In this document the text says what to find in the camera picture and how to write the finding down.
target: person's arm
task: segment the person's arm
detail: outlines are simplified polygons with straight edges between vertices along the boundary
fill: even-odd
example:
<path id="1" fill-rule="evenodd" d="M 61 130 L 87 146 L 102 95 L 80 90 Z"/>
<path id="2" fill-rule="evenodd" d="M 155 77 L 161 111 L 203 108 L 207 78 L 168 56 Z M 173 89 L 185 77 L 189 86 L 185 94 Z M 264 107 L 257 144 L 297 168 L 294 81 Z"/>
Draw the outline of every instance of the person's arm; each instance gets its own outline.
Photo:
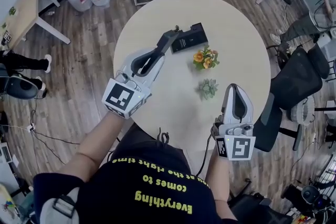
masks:
<path id="1" fill-rule="evenodd" d="M 328 17 L 329 19 L 332 21 L 332 13 L 333 13 L 333 9 L 330 5 L 329 0 L 324 0 L 324 5 L 325 5 L 325 9 L 327 11 Z"/>
<path id="2" fill-rule="evenodd" d="M 117 139 L 124 119 L 108 112 L 80 144 L 76 154 L 58 173 L 76 176 L 87 182 L 99 169 Z"/>
<path id="3" fill-rule="evenodd" d="M 211 155 L 205 181 L 214 195 L 218 215 L 222 219 L 236 220 L 227 204 L 230 193 L 229 161 L 219 157 L 217 147 Z"/>

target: flower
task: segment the flower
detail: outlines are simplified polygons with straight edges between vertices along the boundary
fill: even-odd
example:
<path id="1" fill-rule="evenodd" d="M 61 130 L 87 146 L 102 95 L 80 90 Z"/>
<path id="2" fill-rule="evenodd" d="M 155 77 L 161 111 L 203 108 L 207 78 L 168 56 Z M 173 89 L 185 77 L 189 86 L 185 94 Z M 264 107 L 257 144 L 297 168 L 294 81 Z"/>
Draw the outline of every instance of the flower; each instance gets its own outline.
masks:
<path id="1" fill-rule="evenodd" d="M 210 57 L 205 58 L 203 66 L 205 69 L 208 69 L 212 66 L 212 59 Z"/>
<path id="2" fill-rule="evenodd" d="M 198 53 L 194 54 L 194 60 L 196 62 L 202 62 L 203 61 L 203 53 L 198 52 Z"/>

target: gray pants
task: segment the gray pants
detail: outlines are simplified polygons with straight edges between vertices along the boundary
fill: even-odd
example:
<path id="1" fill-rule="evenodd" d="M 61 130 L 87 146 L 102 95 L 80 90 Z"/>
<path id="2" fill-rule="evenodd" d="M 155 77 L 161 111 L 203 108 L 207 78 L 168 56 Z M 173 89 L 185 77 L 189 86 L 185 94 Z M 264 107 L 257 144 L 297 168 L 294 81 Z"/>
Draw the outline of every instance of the gray pants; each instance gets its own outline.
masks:
<path id="1" fill-rule="evenodd" d="M 296 37 L 317 34 L 320 31 L 311 21 L 309 14 L 291 24 L 288 30 L 280 35 L 281 42 L 290 41 Z"/>

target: chair backrest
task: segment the chair backrest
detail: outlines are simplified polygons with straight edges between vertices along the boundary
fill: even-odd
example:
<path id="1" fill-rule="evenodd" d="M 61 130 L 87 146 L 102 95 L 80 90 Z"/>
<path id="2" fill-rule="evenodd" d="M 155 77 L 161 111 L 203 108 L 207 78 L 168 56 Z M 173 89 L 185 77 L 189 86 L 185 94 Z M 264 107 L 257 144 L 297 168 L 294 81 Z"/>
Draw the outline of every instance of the chair backrest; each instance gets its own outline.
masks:
<path id="1" fill-rule="evenodd" d="M 7 69 L 3 63 L 0 63 L 0 93 L 6 92 L 8 80 L 9 80 L 9 75 L 7 73 Z"/>
<path id="2" fill-rule="evenodd" d="M 322 88 L 322 79 L 307 53 L 297 48 L 280 73 L 272 79 L 270 92 L 274 102 L 288 110 Z"/>
<path id="3" fill-rule="evenodd" d="M 319 45 L 315 44 L 314 47 L 312 47 L 307 52 L 307 55 L 318 74 L 320 74 L 321 78 L 326 79 L 329 76 L 330 68 L 328 61 Z"/>
<path id="4" fill-rule="evenodd" d="M 263 205 L 263 198 L 244 194 L 230 207 L 239 223 L 291 224 L 292 217 L 278 213 Z"/>
<path id="5" fill-rule="evenodd" d="M 37 95 L 38 88 L 29 80 L 13 75 L 8 80 L 6 93 L 18 99 L 29 100 Z"/>

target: round table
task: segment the round table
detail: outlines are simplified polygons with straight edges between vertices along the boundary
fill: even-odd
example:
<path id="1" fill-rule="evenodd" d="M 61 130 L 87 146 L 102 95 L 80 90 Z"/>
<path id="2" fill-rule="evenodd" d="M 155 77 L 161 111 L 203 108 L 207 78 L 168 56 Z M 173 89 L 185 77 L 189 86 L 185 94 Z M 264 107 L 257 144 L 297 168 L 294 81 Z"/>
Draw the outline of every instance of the round table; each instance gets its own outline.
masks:
<path id="1" fill-rule="evenodd" d="M 122 30 L 114 53 L 114 75 L 125 57 L 137 50 L 155 47 L 162 34 L 175 29 L 190 30 L 202 23 L 210 49 L 218 51 L 220 64 L 197 71 L 193 55 L 202 47 L 172 54 L 152 86 L 152 96 L 132 116 L 135 123 L 152 137 L 168 132 L 169 144 L 201 151 L 221 107 L 227 86 L 238 84 L 254 106 L 255 122 L 267 101 L 270 64 L 264 42 L 253 24 L 223 0 L 154 0 L 140 8 Z M 216 79 L 218 91 L 209 100 L 196 92 L 204 79 Z"/>

